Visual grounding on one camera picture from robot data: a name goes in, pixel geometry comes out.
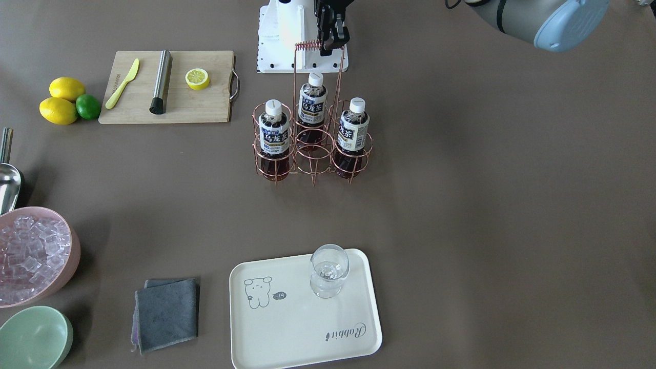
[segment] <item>clear drinking glass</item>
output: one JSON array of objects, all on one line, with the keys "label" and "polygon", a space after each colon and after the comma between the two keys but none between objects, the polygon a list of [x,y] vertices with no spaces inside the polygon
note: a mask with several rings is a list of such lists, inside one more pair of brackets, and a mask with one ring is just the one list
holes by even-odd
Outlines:
[{"label": "clear drinking glass", "polygon": [[329,299],[336,296],[348,276],[348,255],[335,244],[318,248],[310,258],[310,286],[315,295]]}]

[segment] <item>table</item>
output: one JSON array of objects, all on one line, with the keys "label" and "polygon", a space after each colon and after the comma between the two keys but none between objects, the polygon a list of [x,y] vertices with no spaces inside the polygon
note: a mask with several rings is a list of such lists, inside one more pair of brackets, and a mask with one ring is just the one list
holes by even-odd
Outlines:
[{"label": "table", "polygon": [[[0,3],[0,122],[15,130],[19,205],[59,212],[81,239],[75,276],[38,303],[73,324],[62,368],[229,368],[232,268],[326,243],[369,257],[383,344],[317,368],[656,366],[648,9],[612,1],[582,45],[551,54],[464,4],[356,1],[342,95],[367,101],[371,164],[352,184],[293,175],[276,188],[251,150],[253,108],[291,98],[290,75],[255,71],[265,3]],[[54,78],[102,98],[116,51],[161,49],[235,51],[230,123],[39,115]],[[178,277],[201,284],[199,337],[131,353],[134,291]]]}]

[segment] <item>bottle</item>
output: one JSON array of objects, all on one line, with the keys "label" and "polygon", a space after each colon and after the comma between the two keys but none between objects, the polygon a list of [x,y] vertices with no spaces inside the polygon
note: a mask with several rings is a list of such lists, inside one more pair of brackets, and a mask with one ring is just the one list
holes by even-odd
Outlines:
[{"label": "bottle", "polygon": [[319,130],[302,131],[323,126],[327,97],[326,88],[323,86],[323,74],[310,73],[308,82],[300,88],[299,95],[297,122],[301,126],[297,129],[301,133],[296,137],[296,142],[300,150],[314,151],[317,147],[308,145],[319,144],[323,140],[323,132]]},{"label": "bottle", "polygon": [[264,178],[282,181],[289,174],[289,120],[278,100],[266,102],[266,110],[259,117],[260,167]]},{"label": "bottle", "polygon": [[365,112],[365,101],[362,98],[354,97],[348,110],[345,110],[339,119],[337,146],[344,153],[359,157],[353,158],[335,149],[333,161],[336,166],[335,171],[340,177],[351,179],[358,175],[362,167],[362,155],[365,152],[368,127],[369,114]]}]

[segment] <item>yellow knife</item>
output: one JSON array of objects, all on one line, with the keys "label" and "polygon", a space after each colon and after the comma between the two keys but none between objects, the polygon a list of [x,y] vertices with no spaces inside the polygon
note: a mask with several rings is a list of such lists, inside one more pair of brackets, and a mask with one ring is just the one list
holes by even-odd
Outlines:
[{"label": "yellow knife", "polygon": [[125,79],[123,82],[121,82],[121,85],[114,91],[114,93],[110,96],[110,99],[107,100],[107,103],[105,104],[105,108],[111,109],[116,105],[116,102],[119,100],[119,97],[121,97],[121,93],[123,93],[123,89],[125,86],[128,84],[128,82],[132,81],[136,77],[136,73],[139,71],[139,59],[135,59],[134,62],[132,63],[132,66],[130,67],[130,72],[127,72],[127,76],[125,76]]}]

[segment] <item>bowl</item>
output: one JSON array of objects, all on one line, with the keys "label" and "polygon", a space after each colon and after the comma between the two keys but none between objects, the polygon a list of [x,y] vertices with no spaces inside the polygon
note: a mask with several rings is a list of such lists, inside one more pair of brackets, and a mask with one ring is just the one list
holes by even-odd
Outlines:
[{"label": "bowl", "polygon": [[30,206],[0,215],[0,309],[57,292],[79,260],[75,231],[53,210]]},{"label": "bowl", "polygon": [[19,311],[0,327],[0,366],[51,369],[68,355],[73,342],[71,322],[48,306]]}]

